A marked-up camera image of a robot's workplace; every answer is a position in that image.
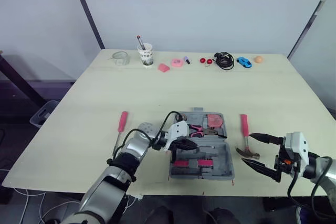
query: gray bin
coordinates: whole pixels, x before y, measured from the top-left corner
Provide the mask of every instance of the gray bin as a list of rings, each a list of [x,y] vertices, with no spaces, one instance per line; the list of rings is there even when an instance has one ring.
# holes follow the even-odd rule
[[[223,119],[222,127],[215,128],[220,135],[226,135],[225,121],[221,113],[203,112],[200,108],[194,112],[181,112],[187,117],[187,124],[201,125],[207,128],[207,114],[217,114]],[[170,164],[170,177],[172,178],[193,178],[193,179],[211,179],[211,180],[231,180],[235,173],[232,164],[232,157],[227,138],[221,138],[217,135],[204,135],[204,137],[189,137],[199,148],[191,151],[177,150],[177,161],[188,161],[188,167],[175,167]],[[198,167],[198,159],[211,159],[213,167]]]
[[[29,122],[32,125],[41,128],[58,104],[59,102],[54,100],[47,102],[30,118]]]

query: gray toolbox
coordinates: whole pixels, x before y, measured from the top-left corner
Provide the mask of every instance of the gray toolbox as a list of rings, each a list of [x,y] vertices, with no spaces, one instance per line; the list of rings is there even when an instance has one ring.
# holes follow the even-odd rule
[[[177,149],[176,159],[170,164],[170,177],[212,180],[234,179],[235,173],[230,148],[224,138],[227,134],[223,115],[216,112],[203,112],[202,108],[195,108],[193,112],[180,113],[186,116],[186,122],[190,125],[188,139],[194,141],[199,148],[191,151]],[[220,117],[223,121],[221,126],[209,123],[208,115]],[[198,133],[196,129],[199,126],[203,128],[204,132],[207,132],[206,129],[211,129],[218,134]]]

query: tool tray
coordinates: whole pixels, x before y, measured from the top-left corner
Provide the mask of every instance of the tool tray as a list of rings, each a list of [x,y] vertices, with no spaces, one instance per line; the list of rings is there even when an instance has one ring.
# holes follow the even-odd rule
[[[208,114],[219,115],[223,123],[221,127],[212,128],[219,135],[227,136],[223,115],[216,112],[203,112],[202,108],[195,108],[194,112],[180,112],[186,116],[187,124],[200,125],[208,129]],[[198,178],[212,180],[231,180],[234,169],[227,138],[218,135],[204,135],[203,137],[188,137],[199,148],[190,151],[176,150],[176,160],[170,164],[172,178]]]

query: white wall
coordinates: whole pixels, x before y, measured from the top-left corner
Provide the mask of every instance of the white wall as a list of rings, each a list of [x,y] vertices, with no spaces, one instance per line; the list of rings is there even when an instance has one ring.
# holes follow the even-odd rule
[[[107,48],[287,55],[319,0],[87,0]]]
[[[290,62],[324,105],[336,110],[336,0],[327,0]]]
[[[100,51],[79,0],[0,0],[0,9],[2,55],[25,79],[77,79]]]

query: red screwdriver handle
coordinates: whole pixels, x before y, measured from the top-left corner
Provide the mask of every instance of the red screwdriver handle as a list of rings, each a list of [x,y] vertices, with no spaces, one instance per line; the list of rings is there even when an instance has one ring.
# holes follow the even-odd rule
[[[128,116],[128,112],[127,111],[123,111],[121,113],[121,117],[120,117],[120,120],[119,120],[119,126],[118,126],[118,131],[119,132],[123,132],[124,131],[126,120],[127,120],[127,116]]]
[[[240,115],[240,119],[241,119],[241,131],[243,132],[244,136],[248,136],[248,125],[247,125],[247,115],[242,114]]]

